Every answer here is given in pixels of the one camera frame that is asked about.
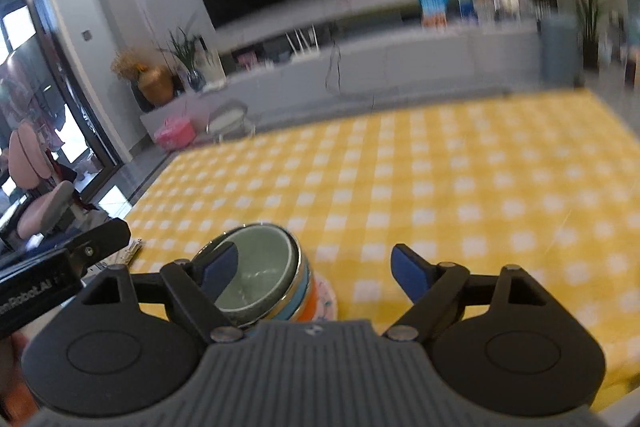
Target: gray trash bin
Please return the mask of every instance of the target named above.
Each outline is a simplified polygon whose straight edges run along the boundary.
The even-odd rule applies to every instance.
[[[573,87],[580,74],[578,22],[573,15],[542,20],[542,78],[548,87]]]

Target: bowl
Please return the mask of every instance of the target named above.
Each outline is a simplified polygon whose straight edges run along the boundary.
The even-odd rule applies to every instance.
[[[236,326],[281,314],[300,286],[306,286],[308,269],[300,245],[283,228],[271,223],[243,225],[215,238],[193,262],[226,242],[238,248],[238,271],[216,306]]]

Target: glass door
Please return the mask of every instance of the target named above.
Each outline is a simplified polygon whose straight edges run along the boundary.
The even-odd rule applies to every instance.
[[[4,151],[12,131],[28,120],[62,166],[63,177],[86,199],[111,176],[119,159],[78,89],[42,4],[0,0],[0,148]],[[3,212],[23,191],[0,167]]]

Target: blue glass vase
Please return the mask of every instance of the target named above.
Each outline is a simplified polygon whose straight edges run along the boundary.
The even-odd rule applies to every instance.
[[[191,89],[196,92],[201,91],[205,84],[207,84],[204,75],[198,68],[193,68],[193,70],[187,71],[187,81],[189,82]]]

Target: pink bag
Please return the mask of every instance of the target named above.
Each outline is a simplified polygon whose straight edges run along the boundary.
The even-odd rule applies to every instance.
[[[188,118],[169,117],[154,134],[154,141],[165,151],[175,151],[187,147],[196,137],[196,132]]]

